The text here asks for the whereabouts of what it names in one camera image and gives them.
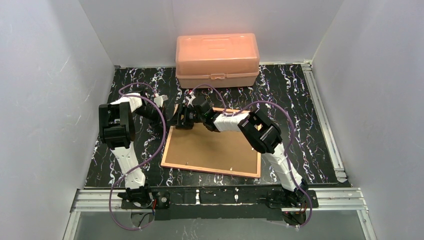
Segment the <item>black marble surface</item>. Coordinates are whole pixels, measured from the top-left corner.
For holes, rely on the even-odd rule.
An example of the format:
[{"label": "black marble surface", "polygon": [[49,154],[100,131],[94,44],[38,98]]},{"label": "black marble surface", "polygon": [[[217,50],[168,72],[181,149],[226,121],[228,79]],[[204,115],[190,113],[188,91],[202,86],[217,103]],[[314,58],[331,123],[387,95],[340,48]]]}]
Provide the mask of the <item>black marble surface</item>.
[{"label": "black marble surface", "polygon": [[[252,87],[218,89],[229,108],[239,109],[256,100],[267,100],[282,106],[288,111],[295,124],[295,140],[290,148],[289,158],[300,175],[309,183],[337,183],[333,165],[324,136],[315,113],[314,105],[299,64],[261,65],[260,74]],[[176,78],[175,68],[122,68],[115,72],[108,103],[119,98],[118,90],[130,83],[145,82],[152,85],[159,94],[168,95],[166,110],[170,118],[174,103],[182,103],[188,92],[181,89]],[[137,91],[132,86],[125,93]],[[214,107],[222,108],[222,103],[211,89],[197,90],[197,95],[205,95]],[[289,127],[284,115],[266,104],[261,109],[277,122],[282,131],[283,143],[289,142]],[[161,142],[161,130],[149,126],[147,119],[135,115],[135,153],[141,163],[156,151]],[[261,177],[245,178],[222,174],[202,173],[161,167],[162,154],[142,167],[151,186],[218,186],[218,185],[266,185],[279,183],[269,162],[261,160]],[[118,161],[105,144],[97,140],[86,178],[86,187],[110,187],[122,175]]]}]

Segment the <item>box latch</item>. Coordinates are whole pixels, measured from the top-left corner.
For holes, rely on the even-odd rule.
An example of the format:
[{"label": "box latch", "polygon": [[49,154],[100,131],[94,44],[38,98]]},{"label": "box latch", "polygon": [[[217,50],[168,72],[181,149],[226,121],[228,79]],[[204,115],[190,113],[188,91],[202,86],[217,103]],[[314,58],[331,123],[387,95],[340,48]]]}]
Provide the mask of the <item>box latch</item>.
[{"label": "box latch", "polygon": [[210,75],[210,79],[225,79],[224,73],[213,73]]}]

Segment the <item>wooden board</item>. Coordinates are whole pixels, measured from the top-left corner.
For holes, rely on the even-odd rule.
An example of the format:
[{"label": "wooden board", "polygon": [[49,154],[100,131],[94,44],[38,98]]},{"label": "wooden board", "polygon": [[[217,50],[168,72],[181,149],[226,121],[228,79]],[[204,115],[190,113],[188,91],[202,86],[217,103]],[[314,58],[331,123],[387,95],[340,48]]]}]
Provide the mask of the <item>wooden board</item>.
[{"label": "wooden board", "polygon": [[171,126],[160,165],[249,178],[261,176],[261,154],[251,147],[243,133],[213,132],[202,123],[195,123],[190,130]]}]

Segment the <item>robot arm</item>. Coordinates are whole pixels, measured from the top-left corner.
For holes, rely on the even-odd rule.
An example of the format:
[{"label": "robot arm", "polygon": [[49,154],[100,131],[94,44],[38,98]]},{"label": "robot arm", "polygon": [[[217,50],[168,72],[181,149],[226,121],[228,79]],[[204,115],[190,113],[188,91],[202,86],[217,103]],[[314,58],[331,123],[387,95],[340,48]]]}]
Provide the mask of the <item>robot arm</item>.
[{"label": "robot arm", "polygon": [[[131,95],[140,96],[141,94],[131,93]],[[164,101],[167,99],[166,95],[159,96],[155,93],[153,101],[163,113],[165,112]],[[133,113],[135,112],[152,120],[154,123],[158,123],[160,122],[159,114],[152,108],[139,97],[125,95],[112,103],[102,104],[98,107],[101,142],[107,144],[115,155],[123,173],[127,173],[139,164],[134,151],[136,131]],[[127,174],[124,180],[126,193],[120,197],[140,204],[146,204],[151,201],[151,191],[141,168],[137,168]]]},{"label": "robot arm", "polygon": [[308,184],[290,162],[294,179],[292,178],[284,155],[281,130],[266,114],[258,108],[237,115],[216,112],[204,97],[195,97],[193,93],[190,93],[187,100],[188,107],[195,111],[194,122],[202,122],[208,130],[214,132],[235,131],[244,134],[250,145],[271,163],[284,190],[282,197],[279,197],[282,201],[294,206],[305,201],[304,194],[297,189],[294,181],[305,191],[308,190]]}]

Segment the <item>box lid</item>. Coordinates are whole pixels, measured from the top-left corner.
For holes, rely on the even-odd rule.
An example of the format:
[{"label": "box lid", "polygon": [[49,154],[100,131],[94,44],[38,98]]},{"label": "box lid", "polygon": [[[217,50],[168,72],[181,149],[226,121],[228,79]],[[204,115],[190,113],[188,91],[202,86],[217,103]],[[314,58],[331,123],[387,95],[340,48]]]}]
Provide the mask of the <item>box lid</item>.
[{"label": "box lid", "polygon": [[177,39],[177,78],[257,75],[259,60],[253,33],[179,36]]}]

